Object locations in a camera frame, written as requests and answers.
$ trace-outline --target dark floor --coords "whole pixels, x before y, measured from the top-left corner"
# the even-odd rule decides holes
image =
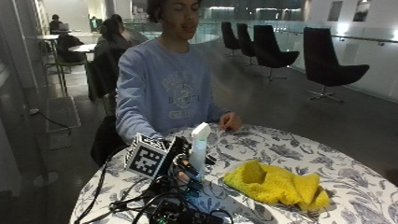
[[[398,185],[398,104],[377,99],[343,87],[331,88],[331,100],[308,101],[304,90],[319,90],[304,74],[291,68],[275,69],[274,73],[287,79],[274,80],[264,75],[268,68],[246,67],[244,56],[224,57],[219,40],[199,44],[208,56],[214,69],[214,96],[218,105],[238,112],[243,123],[262,125],[298,134],[335,148]],[[57,78],[47,76],[49,87],[29,90],[30,105],[46,111],[45,99],[59,95]],[[69,94],[81,119],[81,127],[71,129],[71,147],[50,150],[45,120],[39,115],[30,117],[31,143],[13,147],[13,155],[22,176],[21,193],[17,198],[0,196],[1,223],[67,223],[78,192],[97,171],[89,157],[95,130],[103,118],[101,102],[93,104],[86,97],[85,72],[73,68],[66,76]],[[18,138],[26,128],[23,121],[13,128],[11,137]],[[35,144],[37,151],[26,152],[26,144]],[[53,171],[57,181],[45,187],[34,187],[38,174]]]

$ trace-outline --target dark hair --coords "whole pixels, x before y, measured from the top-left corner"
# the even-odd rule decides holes
[[[119,14],[113,14],[109,19],[115,20],[117,22],[122,23],[122,17]]]
[[[122,37],[119,23],[114,19],[106,19],[99,27],[99,34],[107,42],[115,42],[113,35]]]
[[[160,15],[155,15],[156,8],[162,9],[163,4],[167,0],[146,0],[146,13],[149,15],[147,19],[156,23],[159,22]]]

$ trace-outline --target sweatshirt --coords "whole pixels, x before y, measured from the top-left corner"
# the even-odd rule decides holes
[[[126,144],[137,133],[162,138],[168,129],[216,122],[226,112],[214,104],[210,67],[191,45],[175,53],[151,39],[127,49],[118,66],[115,129]]]

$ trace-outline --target floral tablecloth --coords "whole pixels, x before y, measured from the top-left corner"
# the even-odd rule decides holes
[[[203,190],[199,197],[191,200],[200,211],[223,209],[232,215],[234,222],[240,224],[398,223],[398,188],[347,155],[307,138],[275,129],[243,125],[236,133],[226,133],[215,124],[210,127],[207,154],[216,159],[216,163],[206,166]],[[172,130],[166,135],[184,136],[190,141],[192,128]],[[111,202],[134,198],[147,187],[147,179],[123,170],[125,153],[125,150],[119,152],[107,164],[101,194],[82,223],[106,214]],[[330,196],[330,205],[303,212],[295,206],[259,203],[224,186],[224,172],[252,158],[264,164],[283,167],[296,175],[318,173],[319,185]],[[91,202],[99,175],[101,170],[81,190],[70,223]],[[130,211],[109,214],[94,223],[130,223],[134,215],[137,213]],[[147,223],[146,217],[141,217],[139,221]]]

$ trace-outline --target person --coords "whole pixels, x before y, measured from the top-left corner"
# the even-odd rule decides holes
[[[122,19],[121,15],[113,14],[110,16],[110,19],[114,19],[118,22],[118,24],[121,26],[123,39],[126,39],[126,41],[131,47],[141,44],[142,42],[145,42],[147,40],[147,37],[145,35],[142,35],[139,32],[123,27],[123,19]]]
[[[199,22],[200,0],[147,0],[147,15],[160,36],[129,48],[119,59],[115,129],[126,144],[137,133],[162,139],[162,132],[202,122],[224,131],[240,126],[235,112],[216,107],[210,67],[188,45]]]
[[[99,27],[101,36],[94,47],[94,58],[110,49],[126,50],[130,46],[122,37],[122,29],[113,19],[106,19]]]
[[[123,54],[125,50],[130,47],[129,43],[122,37],[122,30],[119,24],[115,20],[107,19],[103,21],[98,37],[97,45],[94,47],[94,58],[95,64],[102,67],[102,78],[106,80],[105,86],[106,88],[115,89],[115,80],[118,75],[118,67],[117,62]],[[110,91],[110,93],[103,98],[107,104],[106,114],[114,115],[115,110],[115,90]]]
[[[49,22],[49,34],[57,35],[59,31],[59,16],[57,14],[51,15],[51,21]]]

